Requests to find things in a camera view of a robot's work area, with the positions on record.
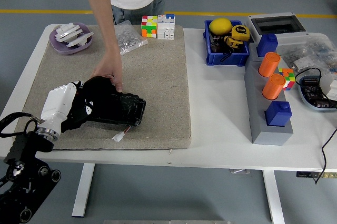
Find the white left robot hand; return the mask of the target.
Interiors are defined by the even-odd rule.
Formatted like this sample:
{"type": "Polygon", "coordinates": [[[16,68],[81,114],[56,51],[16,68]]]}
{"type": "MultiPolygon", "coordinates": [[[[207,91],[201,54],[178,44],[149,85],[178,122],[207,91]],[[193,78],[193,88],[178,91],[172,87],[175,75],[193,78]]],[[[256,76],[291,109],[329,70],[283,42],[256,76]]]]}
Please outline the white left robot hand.
{"type": "Polygon", "coordinates": [[[80,86],[81,81],[70,82],[48,93],[41,112],[43,122],[38,126],[39,134],[56,137],[61,133],[61,124],[67,119],[77,88],[80,86]]]}

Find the person's right hand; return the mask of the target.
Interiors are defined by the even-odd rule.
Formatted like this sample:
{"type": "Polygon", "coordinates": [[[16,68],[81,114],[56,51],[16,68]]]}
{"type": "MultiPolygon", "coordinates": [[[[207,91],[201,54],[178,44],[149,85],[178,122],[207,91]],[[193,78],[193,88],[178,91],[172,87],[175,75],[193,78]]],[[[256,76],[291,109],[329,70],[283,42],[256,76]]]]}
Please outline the person's right hand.
{"type": "Polygon", "coordinates": [[[119,52],[106,51],[101,61],[93,69],[91,77],[108,78],[118,92],[122,92],[122,60],[119,52]]]}

